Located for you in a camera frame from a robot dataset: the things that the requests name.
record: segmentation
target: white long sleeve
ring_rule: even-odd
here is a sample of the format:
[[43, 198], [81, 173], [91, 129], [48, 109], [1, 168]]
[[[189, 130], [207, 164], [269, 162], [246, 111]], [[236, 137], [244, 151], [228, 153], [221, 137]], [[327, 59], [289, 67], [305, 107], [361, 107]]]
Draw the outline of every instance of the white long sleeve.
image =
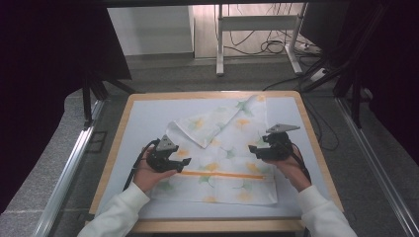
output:
[[324, 198], [316, 186], [311, 186], [297, 196], [302, 210], [302, 221], [317, 237], [357, 236], [340, 209], [331, 200]]
[[138, 220], [139, 210], [149, 201], [150, 198], [131, 183], [124, 192], [114, 196], [78, 236], [126, 236]]

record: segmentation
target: folded cloth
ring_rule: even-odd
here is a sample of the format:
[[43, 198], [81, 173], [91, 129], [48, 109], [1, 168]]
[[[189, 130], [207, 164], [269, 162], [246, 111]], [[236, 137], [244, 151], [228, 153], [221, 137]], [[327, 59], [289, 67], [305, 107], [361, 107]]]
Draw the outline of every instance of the folded cloth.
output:
[[266, 99], [252, 96], [234, 107], [170, 122], [166, 134], [179, 145], [171, 160], [192, 157], [184, 171], [160, 182], [153, 198], [272, 204], [277, 202], [274, 168], [257, 160], [248, 145], [268, 146]]

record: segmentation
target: table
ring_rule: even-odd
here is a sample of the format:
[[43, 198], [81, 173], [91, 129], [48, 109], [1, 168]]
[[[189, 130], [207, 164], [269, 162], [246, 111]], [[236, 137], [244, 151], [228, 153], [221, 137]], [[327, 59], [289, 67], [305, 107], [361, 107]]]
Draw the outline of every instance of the table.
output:
[[[123, 117], [120, 121], [116, 137], [114, 139], [108, 161], [103, 171], [103, 175], [96, 191], [95, 198], [90, 208], [90, 213], [95, 213], [104, 195], [112, 170], [117, 161], [124, 132], [128, 124], [129, 115], [135, 101], [157, 101], [157, 100], [184, 100], [184, 99], [238, 99], [248, 98], [252, 95], [264, 95], [267, 98], [291, 97], [295, 99], [298, 111], [301, 115], [303, 125], [306, 129], [310, 145], [315, 154], [316, 162], [323, 176], [325, 186], [333, 201], [341, 208], [342, 204], [335, 190], [333, 181], [330, 177], [324, 157], [317, 143], [313, 128], [308, 119], [307, 112], [302, 103], [299, 93], [294, 91], [271, 91], [271, 92], [193, 92], [193, 93], [154, 93], [154, 94], [134, 94], [131, 95], [126, 103]], [[273, 218], [264, 219], [198, 219], [198, 220], [177, 220], [177, 219], [149, 219], [139, 220], [133, 227], [133, 232], [156, 233], [156, 232], [246, 232], [246, 231], [300, 231], [304, 225], [299, 219], [295, 218]]]

